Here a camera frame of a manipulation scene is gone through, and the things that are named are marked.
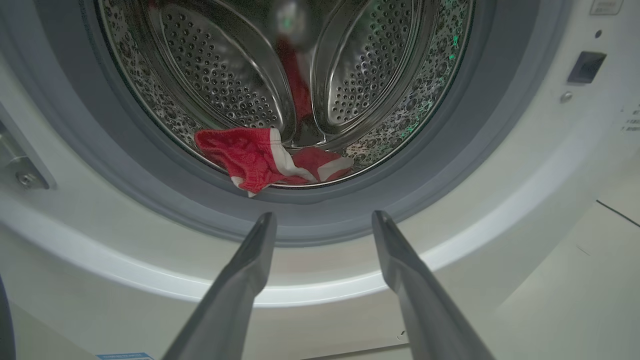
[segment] dark curved edge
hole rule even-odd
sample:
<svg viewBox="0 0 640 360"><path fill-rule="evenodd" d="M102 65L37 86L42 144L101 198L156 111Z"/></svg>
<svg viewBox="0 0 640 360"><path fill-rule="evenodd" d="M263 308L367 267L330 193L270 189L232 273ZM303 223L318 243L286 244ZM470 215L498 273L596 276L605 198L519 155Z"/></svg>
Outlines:
<svg viewBox="0 0 640 360"><path fill-rule="evenodd" d="M235 241L261 213L273 211L280 219L278 246L311 246L371 233L374 209L401 221L475 170L535 94L562 33L566 4L480 0L454 84L416 139L353 180L309 190L267 189L257 199L247 199L150 121L111 61L92 1L0 2L0 27L6 28L0 47L52 127L136 201Z"/></svg>
<svg viewBox="0 0 640 360"><path fill-rule="evenodd" d="M0 277L0 359L15 360L15 337L11 309Z"/></svg>

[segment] blue label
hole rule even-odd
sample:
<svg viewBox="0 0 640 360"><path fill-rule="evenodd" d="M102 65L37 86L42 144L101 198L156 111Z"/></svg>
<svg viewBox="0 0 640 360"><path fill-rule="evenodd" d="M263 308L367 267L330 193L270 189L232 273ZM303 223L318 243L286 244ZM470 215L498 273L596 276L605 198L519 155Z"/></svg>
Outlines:
<svg viewBox="0 0 640 360"><path fill-rule="evenodd" d="M130 352L128 354L96 355L100 360L154 360L146 352Z"/></svg>

